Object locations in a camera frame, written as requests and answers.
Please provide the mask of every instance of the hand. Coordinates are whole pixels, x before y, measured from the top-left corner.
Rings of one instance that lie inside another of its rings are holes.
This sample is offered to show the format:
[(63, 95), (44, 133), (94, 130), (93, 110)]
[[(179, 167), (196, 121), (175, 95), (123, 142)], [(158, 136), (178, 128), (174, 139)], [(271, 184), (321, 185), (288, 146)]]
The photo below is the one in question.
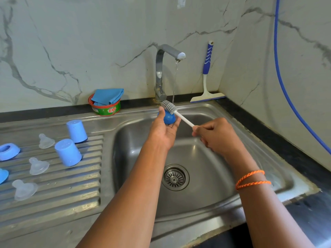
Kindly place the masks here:
[(200, 126), (193, 126), (192, 136), (201, 136), (207, 148), (223, 157), (235, 151), (246, 150), (232, 125), (225, 118), (217, 118)]
[(169, 150), (175, 142), (176, 132), (181, 119), (177, 117), (175, 123), (166, 126), (163, 121), (165, 115), (164, 108), (159, 107), (159, 115), (151, 125), (148, 139), (162, 142), (167, 150)]

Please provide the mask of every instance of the black countertop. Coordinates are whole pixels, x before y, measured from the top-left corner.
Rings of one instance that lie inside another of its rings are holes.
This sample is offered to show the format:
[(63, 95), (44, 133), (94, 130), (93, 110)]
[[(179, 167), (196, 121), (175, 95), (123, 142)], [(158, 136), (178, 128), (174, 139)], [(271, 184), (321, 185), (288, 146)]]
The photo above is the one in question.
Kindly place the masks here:
[[(192, 97), (198, 95), (201, 95), (201, 93), (176, 95), (175, 102), (190, 101)], [(315, 246), (331, 247), (331, 172), (231, 100), (223, 98), (216, 100), (216, 102), (286, 162), (320, 188), (319, 193), (288, 204), (286, 208)], [(122, 109), (149, 105), (154, 105), (152, 98), (121, 101)], [(4, 112), (0, 113), (0, 123), (87, 112), (92, 112), (88, 104)], [(253, 247), (247, 224), (216, 235), (196, 247), (241, 247), (243, 241), (247, 243), (245, 247)]]

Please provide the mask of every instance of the running water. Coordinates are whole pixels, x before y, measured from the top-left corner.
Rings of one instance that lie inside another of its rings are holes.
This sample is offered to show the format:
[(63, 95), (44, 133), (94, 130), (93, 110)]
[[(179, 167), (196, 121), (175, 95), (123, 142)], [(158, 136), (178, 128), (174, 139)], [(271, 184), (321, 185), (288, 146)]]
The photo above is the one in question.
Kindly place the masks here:
[(175, 99), (175, 84), (176, 84), (176, 79), (177, 79), (177, 70), (178, 70), (178, 65), (179, 65), (179, 61), (176, 61), (176, 70), (175, 70), (175, 81), (173, 83), (173, 95), (172, 95), (172, 103)]

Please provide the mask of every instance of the white brush handle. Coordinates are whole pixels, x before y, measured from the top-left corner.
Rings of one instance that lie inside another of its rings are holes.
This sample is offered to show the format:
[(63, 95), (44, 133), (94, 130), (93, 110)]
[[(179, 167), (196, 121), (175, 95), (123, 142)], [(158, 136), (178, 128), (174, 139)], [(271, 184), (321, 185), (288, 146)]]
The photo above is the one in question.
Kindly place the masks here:
[(189, 126), (193, 127), (194, 124), (192, 124), (189, 120), (187, 120), (182, 114), (180, 114), (177, 110), (174, 112), (175, 115), (179, 116), (185, 123), (187, 123)]

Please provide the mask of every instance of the blue hose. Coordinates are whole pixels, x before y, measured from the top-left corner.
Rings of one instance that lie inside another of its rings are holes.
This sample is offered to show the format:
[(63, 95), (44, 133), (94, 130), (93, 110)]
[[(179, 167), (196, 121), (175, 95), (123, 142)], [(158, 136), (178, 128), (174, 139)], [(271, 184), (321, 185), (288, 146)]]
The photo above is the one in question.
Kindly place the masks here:
[(325, 142), (323, 142), (323, 140), (312, 130), (312, 128), (306, 123), (306, 121), (304, 121), (304, 119), (302, 118), (302, 116), (300, 116), (299, 112), (297, 111), (297, 109), (294, 107), (291, 99), (289, 98), (289, 95), (287, 94), (287, 91), (284, 87), (284, 83), (282, 80), (282, 77), (280, 75), (280, 70), (279, 70), (279, 64), (278, 64), (278, 54), (277, 54), (277, 31), (278, 31), (278, 14), (279, 14), (279, 1), (276, 1), (276, 13), (275, 13), (275, 30), (274, 30), (274, 53), (275, 53), (275, 65), (276, 65), (276, 72), (277, 72), (277, 76), (278, 76), (278, 80), (279, 80), (279, 84), (280, 87), (282, 88), (282, 91), (284, 93), (284, 96), (288, 102), (288, 104), (290, 105), (292, 111), (294, 112), (294, 114), (297, 116), (297, 118), (300, 120), (300, 122), (308, 129), (308, 131), (313, 135), (313, 137), (324, 147), (324, 149), (331, 154), (331, 149), (329, 148), (329, 146), (326, 145)]

